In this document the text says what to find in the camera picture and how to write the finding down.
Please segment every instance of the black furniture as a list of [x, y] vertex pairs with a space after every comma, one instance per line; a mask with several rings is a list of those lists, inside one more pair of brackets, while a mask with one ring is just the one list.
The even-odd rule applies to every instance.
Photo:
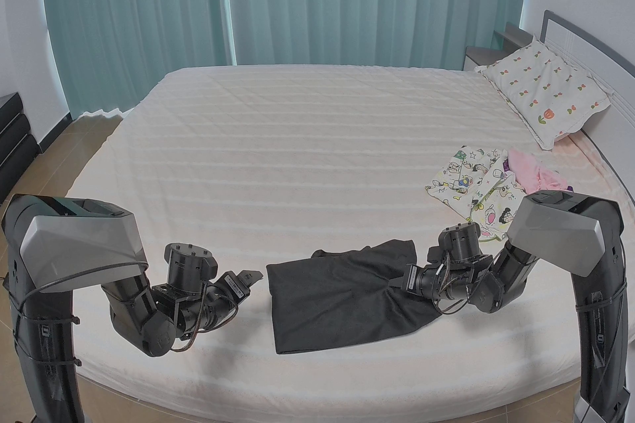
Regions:
[[531, 44], [533, 36], [510, 22], [505, 25], [505, 31], [494, 31], [496, 38], [503, 41], [503, 49], [468, 46], [465, 48], [463, 70], [473, 70], [478, 65], [491, 65], [505, 56], [511, 55], [517, 49]]
[[39, 153], [20, 94], [0, 97], [0, 202]]

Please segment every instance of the tiled floor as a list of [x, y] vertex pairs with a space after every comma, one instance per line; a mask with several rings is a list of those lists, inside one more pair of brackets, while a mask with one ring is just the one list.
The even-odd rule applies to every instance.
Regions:
[[[97, 152], [120, 118], [83, 117], [71, 124], [39, 155], [13, 189], [13, 193], [64, 196], [86, 162]], [[0, 207], [0, 217], [8, 201]], [[0, 272], [6, 259], [6, 241], [0, 233]], [[573, 397], [579, 382], [573, 381], [538, 393], [518, 402], [480, 414], [444, 423], [570, 423]], [[151, 404], [132, 399], [86, 379], [79, 379], [84, 411], [94, 423], [184, 423], [209, 420], [179, 415]], [[13, 350], [9, 304], [0, 289], [0, 419], [27, 423], [33, 409]]]

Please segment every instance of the white pillow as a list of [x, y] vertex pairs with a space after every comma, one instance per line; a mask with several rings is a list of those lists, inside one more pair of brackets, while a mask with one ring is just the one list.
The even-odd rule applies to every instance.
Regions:
[[610, 105], [593, 78], [536, 38], [502, 60], [474, 70], [505, 97], [542, 149], [552, 149], [555, 141], [579, 131], [591, 115]]

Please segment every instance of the white bed sheet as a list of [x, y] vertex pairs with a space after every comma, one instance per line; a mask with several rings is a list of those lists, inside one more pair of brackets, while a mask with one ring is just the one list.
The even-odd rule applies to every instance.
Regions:
[[[522, 297], [494, 315], [468, 306], [405, 337], [275, 354], [266, 265], [391, 238], [414, 240], [424, 264], [440, 230], [459, 220], [424, 186], [463, 144], [536, 153], [576, 191], [619, 201], [632, 259], [632, 206], [592, 144], [577, 134], [541, 151], [475, 73], [239, 66], [167, 75], [68, 195], [135, 214], [153, 284], [166, 279], [163, 249], [174, 241], [210, 249], [219, 273], [259, 269], [265, 280], [231, 325], [162, 358], [146, 357], [113, 331], [99, 288], [77, 291], [80, 374], [173, 410], [262, 423], [437, 421], [574, 379], [570, 276], [546, 262]], [[631, 260], [631, 278], [634, 267]]]

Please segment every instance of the white headboard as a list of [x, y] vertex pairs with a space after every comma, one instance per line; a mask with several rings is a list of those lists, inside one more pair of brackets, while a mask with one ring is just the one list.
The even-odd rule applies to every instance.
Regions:
[[611, 106], [582, 131], [635, 196], [635, 65], [579, 26], [545, 11], [540, 40], [554, 53], [588, 70], [610, 95]]

